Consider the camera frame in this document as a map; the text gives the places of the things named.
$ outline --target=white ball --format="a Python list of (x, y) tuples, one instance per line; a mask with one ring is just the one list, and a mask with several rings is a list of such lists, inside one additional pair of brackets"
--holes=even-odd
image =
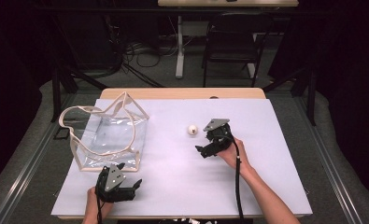
[(188, 127), (188, 134), (196, 135), (198, 133), (198, 128), (195, 125), (190, 125)]

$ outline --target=chair backrest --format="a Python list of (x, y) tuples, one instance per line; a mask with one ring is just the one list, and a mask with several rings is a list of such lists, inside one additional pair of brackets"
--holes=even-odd
[(265, 13), (223, 12), (215, 16), (207, 30), (224, 33), (269, 33), (273, 19)]

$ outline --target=chair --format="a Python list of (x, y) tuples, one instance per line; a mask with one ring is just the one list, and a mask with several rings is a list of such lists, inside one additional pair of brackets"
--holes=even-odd
[[(265, 13), (224, 12), (215, 16), (207, 26), (206, 47), (202, 67), (206, 86), (207, 62), (254, 63), (255, 71), (251, 87), (254, 87), (260, 65), (263, 46), (274, 22)], [(254, 34), (261, 38), (254, 40)]]

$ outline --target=human arm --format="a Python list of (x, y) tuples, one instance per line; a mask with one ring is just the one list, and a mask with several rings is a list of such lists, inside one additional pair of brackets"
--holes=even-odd
[[(85, 217), (82, 220), (82, 224), (97, 224), (98, 208), (97, 197), (94, 191), (95, 187), (88, 189)], [(104, 204), (102, 207), (102, 219), (105, 219), (107, 214), (111, 211), (114, 203), (103, 203), (102, 201), (100, 201), (100, 204)]]
[[(239, 139), (235, 139), (235, 142), (238, 146), (241, 160), (240, 175), (251, 188), (266, 221), (270, 224), (300, 223), (289, 207), (269, 188), (257, 174), (257, 171), (251, 166), (243, 142)], [(219, 152), (217, 155), (235, 169), (236, 148), (234, 144), (231, 144), (227, 149)]]

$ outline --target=table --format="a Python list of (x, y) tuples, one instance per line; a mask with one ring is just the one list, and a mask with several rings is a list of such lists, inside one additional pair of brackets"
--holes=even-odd
[[(227, 114), (231, 114), (233, 134), (245, 141), (250, 162), (265, 182), (296, 216), (312, 214), (273, 107), (261, 89), (106, 89), (96, 105), (109, 105), (123, 91), (146, 110), (150, 120), (140, 169), (136, 173), (127, 173), (127, 179), (122, 183), (131, 186), (142, 178), (141, 187), (133, 201), (116, 204), (110, 217), (238, 217), (234, 170), (219, 157), (203, 159), (196, 151), (194, 146), (208, 144), (205, 133), (186, 134), (190, 123), (206, 125), (210, 116), (223, 118)], [(51, 214), (60, 218), (82, 218), (86, 190), (94, 186), (97, 176), (98, 173), (80, 172), (73, 161)], [(245, 217), (261, 216), (257, 202), (243, 180), (240, 192)]]
[[(226, 0), (158, 0), (160, 7), (297, 7), (297, 0), (237, 0), (235, 2), (227, 2)], [(199, 30), (204, 31), (206, 34), (206, 28), (196, 27), (196, 34), (199, 34)], [(177, 54), (177, 67), (176, 78), (183, 78), (183, 66), (184, 66), (184, 48), (183, 48), (183, 20), (181, 16), (178, 16), (177, 21), (177, 39), (178, 39), (178, 54)], [(252, 77), (254, 74), (254, 64), (248, 64), (248, 71)]]

